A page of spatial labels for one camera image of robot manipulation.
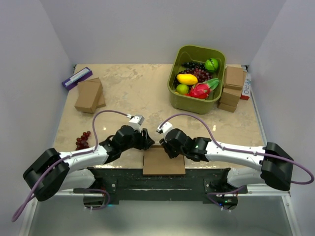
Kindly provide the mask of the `brown cardboard paper box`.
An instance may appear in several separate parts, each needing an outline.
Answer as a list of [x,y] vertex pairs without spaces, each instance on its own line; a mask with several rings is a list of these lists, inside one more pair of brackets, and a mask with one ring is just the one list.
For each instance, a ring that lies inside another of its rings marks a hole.
[[143,175],[182,176],[186,174],[182,155],[169,158],[162,146],[152,146],[143,153]]

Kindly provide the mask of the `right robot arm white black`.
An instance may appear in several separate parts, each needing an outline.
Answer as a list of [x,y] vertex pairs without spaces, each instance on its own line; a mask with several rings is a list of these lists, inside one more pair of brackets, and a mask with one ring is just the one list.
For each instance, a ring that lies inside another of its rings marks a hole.
[[191,138],[178,128],[158,129],[163,135],[160,144],[170,158],[183,155],[194,162],[227,162],[241,165],[230,169],[219,181],[224,193],[251,184],[263,184],[281,191],[290,190],[293,171],[292,158],[277,144],[266,147],[246,147],[225,143],[216,144],[210,138]]

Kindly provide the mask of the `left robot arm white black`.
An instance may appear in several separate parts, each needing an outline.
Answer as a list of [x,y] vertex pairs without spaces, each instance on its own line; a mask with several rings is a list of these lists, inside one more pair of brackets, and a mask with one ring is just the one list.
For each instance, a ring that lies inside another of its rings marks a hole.
[[129,149],[148,150],[154,140],[146,128],[139,130],[123,125],[114,135],[95,147],[73,152],[44,151],[23,173],[31,189],[30,197],[45,201],[60,189],[67,175],[87,167],[113,162]]

